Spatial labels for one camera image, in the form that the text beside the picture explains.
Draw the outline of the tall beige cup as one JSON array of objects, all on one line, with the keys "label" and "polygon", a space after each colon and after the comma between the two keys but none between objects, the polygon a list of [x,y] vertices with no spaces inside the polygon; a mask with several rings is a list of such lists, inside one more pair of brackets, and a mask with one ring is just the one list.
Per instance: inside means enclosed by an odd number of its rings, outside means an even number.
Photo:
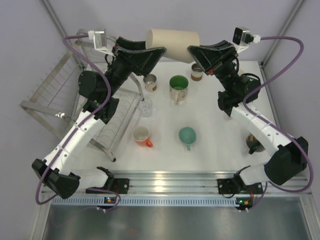
[{"label": "tall beige cup", "polygon": [[190,54],[189,46],[199,46],[200,37],[194,31],[156,29],[148,31],[145,39],[145,48],[166,48],[165,58],[190,64],[194,58]]}]

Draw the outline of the teal green mug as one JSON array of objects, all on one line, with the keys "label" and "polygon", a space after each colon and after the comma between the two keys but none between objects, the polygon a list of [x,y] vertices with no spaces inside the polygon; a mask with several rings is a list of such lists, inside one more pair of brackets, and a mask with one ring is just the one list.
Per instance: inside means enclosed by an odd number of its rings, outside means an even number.
[{"label": "teal green mug", "polygon": [[191,145],[197,140],[197,134],[192,127],[186,126],[179,130],[178,137],[180,141],[186,146],[187,150],[191,150]]}]

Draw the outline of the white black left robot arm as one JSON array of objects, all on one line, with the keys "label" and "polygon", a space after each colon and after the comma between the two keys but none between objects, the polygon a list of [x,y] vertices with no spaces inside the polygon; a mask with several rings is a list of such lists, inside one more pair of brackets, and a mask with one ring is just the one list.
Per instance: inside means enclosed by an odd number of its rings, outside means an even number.
[{"label": "white black left robot arm", "polygon": [[[89,38],[96,51],[112,56],[107,64],[107,71],[102,72],[91,60],[75,50],[67,40]],[[157,65],[167,49],[164,46],[147,48],[145,41],[131,41],[122,37],[113,38],[112,51],[107,49],[107,38],[95,36],[95,32],[67,36],[63,39],[75,55],[90,65],[78,78],[78,92],[86,98],[77,120],[61,142],[44,159],[35,159],[31,167],[39,177],[36,193],[42,185],[49,187],[62,199],[71,197],[79,189],[98,188],[109,193],[114,188],[114,181],[107,170],[97,167],[75,174],[72,168],[80,154],[116,113],[119,99],[114,94],[133,74],[147,76]]]}]

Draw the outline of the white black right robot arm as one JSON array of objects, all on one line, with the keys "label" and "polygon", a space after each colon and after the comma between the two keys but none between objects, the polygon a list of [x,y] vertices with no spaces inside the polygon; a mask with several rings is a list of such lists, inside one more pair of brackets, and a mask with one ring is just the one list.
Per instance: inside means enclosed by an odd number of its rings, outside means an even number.
[{"label": "white black right robot arm", "polygon": [[294,138],[264,117],[252,104],[259,96],[262,83],[249,73],[238,74],[240,52],[248,49],[248,42],[223,40],[213,45],[191,45],[188,51],[203,72],[214,75],[224,90],[218,92],[218,107],[229,117],[245,127],[265,148],[270,159],[265,163],[244,167],[234,174],[233,186],[240,193],[247,192],[253,184],[270,183],[282,190],[282,185],[303,172],[312,173],[308,157],[309,143],[304,137]]}]

